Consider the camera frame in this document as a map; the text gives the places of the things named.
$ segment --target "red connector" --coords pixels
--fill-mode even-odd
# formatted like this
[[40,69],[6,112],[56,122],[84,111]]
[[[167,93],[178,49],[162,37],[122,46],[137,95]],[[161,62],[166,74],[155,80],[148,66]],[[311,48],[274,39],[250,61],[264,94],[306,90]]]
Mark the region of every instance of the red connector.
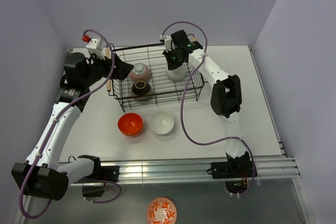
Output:
[[82,36],[82,40],[85,41],[86,43],[89,43],[89,41],[91,40],[91,38],[89,37],[89,35],[83,35]]

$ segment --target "orange bowl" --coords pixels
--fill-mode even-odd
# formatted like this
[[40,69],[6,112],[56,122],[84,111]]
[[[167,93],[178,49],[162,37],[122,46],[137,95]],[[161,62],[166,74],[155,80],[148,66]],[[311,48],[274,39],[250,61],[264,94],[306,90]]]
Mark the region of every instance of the orange bowl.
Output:
[[142,129],[142,118],[135,113],[127,113],[119,118],[118,129],[126,136],[134,136]]

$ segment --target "white bowl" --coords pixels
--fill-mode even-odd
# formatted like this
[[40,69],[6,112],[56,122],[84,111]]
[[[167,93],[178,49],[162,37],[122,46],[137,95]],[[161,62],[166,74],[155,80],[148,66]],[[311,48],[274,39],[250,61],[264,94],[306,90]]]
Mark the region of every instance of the white bowl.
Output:
[[174,118],[168,112],[156,112],[149,121],[149,127],[158,135],[167,134],[174,127]]
[[187,70],[185,64],[174,70],[169,70],[168,67],[166,67],[166,75],[172,81],[182,81],[185,78],[186,72]]

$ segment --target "orange floral pattern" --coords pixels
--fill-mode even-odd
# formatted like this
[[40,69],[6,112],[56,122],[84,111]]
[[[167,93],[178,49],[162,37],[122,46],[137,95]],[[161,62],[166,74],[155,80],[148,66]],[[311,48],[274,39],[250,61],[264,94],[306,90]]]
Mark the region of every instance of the orange floral pattern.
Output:
[[[166,217],[163,220],[156,220],[155,212],[162,209]],[[147,221],[149,224],[174,224],[176,222],[176,208],[166,198],[157,198],[151,202],[147,210]]]

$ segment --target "orange patterned plate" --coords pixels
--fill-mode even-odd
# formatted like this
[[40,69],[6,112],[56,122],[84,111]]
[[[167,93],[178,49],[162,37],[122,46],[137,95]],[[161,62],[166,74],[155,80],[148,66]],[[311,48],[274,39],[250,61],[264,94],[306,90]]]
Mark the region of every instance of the orange patterned plate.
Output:
[[153,200],[147,209],[149,224],[175,224],[177,211],[174,203],[167,198]]

